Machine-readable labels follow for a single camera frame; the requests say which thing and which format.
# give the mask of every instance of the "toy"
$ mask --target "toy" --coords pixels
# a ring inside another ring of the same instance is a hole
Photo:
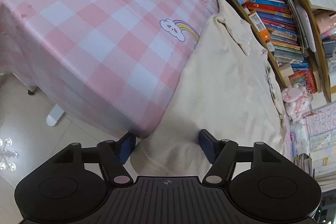
[[[301,118],[304,110],[311,102],[311,94],[303,85],[294,84],[285,88],[282,92],[282,100],[285,102],[287,115],[292,119]]]

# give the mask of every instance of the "circular black pad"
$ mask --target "circular black pad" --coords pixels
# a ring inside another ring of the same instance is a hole
[[[101,177],[74,164],[41,166],[20,181],[14,194],[24,218],[53,223],[84,217],[106,195]]]
[[[265,222],[298,222],[312,216],[320,204],[321,189],[289,163],[261,164],[237,175],[229,186],[234,203]]]

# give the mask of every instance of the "calendar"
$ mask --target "calendar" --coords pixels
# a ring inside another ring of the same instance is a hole
[[[310,152],[336,144],[336,105],[303,117],[309,135]]]

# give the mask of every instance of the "black robotic device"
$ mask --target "black robotic device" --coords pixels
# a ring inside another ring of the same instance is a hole
[[[22,224],[262,224],[314,223],[318,183],[263,142],[242,147],[199,133],[212,167],[198,177],[132,177],[123,167],[135,147],[118,142],[72,143],[20,181],[15,201]],[[232,179],[237,162],[251,169]],[[99,164],[102,179],[85,170]]]

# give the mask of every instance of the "tiled floor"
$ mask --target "tiled floor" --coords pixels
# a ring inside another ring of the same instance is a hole
[[[6,185],[7,200],[13,199],[14,188],[22,178],[69,143],[80,142],[82,147],[92,147],[101,141],[115,139],[69,115],[64,115],[55,127],[49,127],[46,117],[53,105],[41,90],[33,96],[28,95],[27,88],[14,75],[0,76],[0,139],[12,139],[10,148],[19,153],[19,157],[12,160],[16,164],[15,171],[0,170],[0,189]],[[129,161],[125,167],[136,178]],[[85,164],[85,168],[101,175],[96,164]],[[0,197],[0,206],[4,198]],[[13,216],[5,222],[0,218],[1,224],[18,223],[20,215],[13,206],[12,202]]]

